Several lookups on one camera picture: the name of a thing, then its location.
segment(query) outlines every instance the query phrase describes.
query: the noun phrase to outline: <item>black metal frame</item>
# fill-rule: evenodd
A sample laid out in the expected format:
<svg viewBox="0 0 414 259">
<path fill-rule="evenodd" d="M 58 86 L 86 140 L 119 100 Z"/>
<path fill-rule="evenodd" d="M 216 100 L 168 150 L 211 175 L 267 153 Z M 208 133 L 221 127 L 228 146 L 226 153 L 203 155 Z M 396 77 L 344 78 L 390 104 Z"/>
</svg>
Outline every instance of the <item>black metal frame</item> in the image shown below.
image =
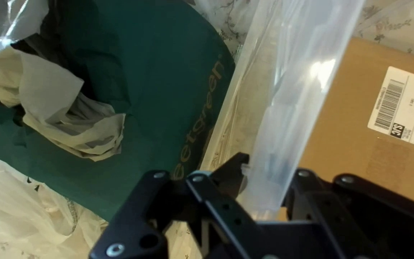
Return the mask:
<svg viewBox="0 0 414 259">
<path fill-rule="evenodd" d="M 90 257 L 168 257 L 172 219 L 188 222 L 203 257 L 414 257 L 414 201 L 352 173 L 329 183 L 298 169 L 283 202 L 290 219 L 255 222 L 234 199 L 247 160 L 183 181 L 146 172 Z"/>
</svg>

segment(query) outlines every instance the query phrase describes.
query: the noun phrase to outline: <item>brown cardboard box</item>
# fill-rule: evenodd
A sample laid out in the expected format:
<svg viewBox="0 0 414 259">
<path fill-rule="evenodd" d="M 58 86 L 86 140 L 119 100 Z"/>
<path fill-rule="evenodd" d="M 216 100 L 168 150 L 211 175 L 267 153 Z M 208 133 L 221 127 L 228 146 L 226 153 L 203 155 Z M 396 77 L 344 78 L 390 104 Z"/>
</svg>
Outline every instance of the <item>brown cardboard box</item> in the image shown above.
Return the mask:
<svg viewBox="0 0 414 259">
<path fill-rule="evenodd" d="M 414 199 L 414 143 L 366 126 L 387 66 L 414 73 L 414 55 L 350 41 L 300 166 L 324 179 L 353 172 Z"/>
</svg>

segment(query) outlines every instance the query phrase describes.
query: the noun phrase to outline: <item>green bag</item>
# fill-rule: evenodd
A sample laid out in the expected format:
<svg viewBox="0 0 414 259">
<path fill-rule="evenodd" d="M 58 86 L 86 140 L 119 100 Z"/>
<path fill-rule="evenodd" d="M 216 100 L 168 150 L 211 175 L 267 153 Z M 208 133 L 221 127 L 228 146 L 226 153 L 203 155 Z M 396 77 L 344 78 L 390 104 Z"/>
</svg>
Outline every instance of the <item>green bag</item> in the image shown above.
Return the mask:
<svg viewBox="0 0 414 259">
<path fill-rule="evenodd" d="M 0 158 L 110 218 L 142 172 L 180 178 L 198 166 L 234 63 L 180 0 L 67 0 L 60 9 L 63 50 L 86 78 L 83 91 L 126 113 L 122 152 L 76 158 L 0 106 Z"/>
</svg>

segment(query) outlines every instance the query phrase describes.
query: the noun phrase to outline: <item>white label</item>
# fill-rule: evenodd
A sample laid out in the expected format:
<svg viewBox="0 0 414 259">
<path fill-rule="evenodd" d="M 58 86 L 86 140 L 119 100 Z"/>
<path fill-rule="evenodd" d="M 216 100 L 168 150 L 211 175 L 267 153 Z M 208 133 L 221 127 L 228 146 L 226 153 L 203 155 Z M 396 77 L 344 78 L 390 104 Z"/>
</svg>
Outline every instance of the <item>white label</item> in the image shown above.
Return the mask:
<svg viewBox="0 0 414 259">
<path fill-rule="evenodd" d="M 414 73 L 387 67 L 367 127 L 414 143 Z"/>
</svg>

